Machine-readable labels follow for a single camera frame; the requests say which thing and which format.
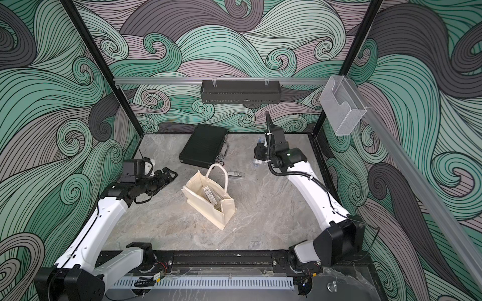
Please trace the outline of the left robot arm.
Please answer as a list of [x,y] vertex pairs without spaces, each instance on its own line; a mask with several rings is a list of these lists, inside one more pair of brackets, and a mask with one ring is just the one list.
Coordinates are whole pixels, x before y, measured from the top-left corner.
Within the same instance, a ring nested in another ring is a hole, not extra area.
[[177,177],[178,173],[163,168],[150,175],[125,175],[110,184],[67,251],[52,267],[36,274],[34,285],[40,300],[102,300],[128,272],[152,272],[157,258],[150,243],[131,243],[101,266],[95,264],[115,225],[137,197],[153,197]]

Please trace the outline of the cream canvas tote bag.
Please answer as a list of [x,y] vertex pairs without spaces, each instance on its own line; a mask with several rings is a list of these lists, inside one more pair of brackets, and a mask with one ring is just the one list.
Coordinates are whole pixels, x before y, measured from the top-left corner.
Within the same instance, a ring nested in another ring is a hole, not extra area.
[[[224,185],[210,178],[211,172],[219,168],[224,174]],[[227,193],[228,172],[221,164],[212,164],[206,174],[197,172],[182,187],[187,203],[202,214],[218,229],[224,230],[236,212],[235,201]]]

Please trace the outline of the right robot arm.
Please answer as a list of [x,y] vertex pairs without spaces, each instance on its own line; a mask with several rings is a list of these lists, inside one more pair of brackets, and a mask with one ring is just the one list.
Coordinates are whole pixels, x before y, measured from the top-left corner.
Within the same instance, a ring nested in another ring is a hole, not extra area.
[[332,266],[362,249],[365,224],[351,215],[318,179],[305,154],[290,148],[284,131],[274,125],[265,131],[265,142],[254,149],[254,158],[267,163],[271,174],[287,178],[301,193],[320,226],[321,233],[291,247],[298,266],[316,263]]

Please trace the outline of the clear compass case brown label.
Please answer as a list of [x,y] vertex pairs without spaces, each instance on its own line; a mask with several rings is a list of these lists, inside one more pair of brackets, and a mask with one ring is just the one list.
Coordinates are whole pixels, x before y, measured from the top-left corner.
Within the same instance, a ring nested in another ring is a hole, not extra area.
[[242,178],[242,173],[238,171],[227,171],[227,174],[230,178]]

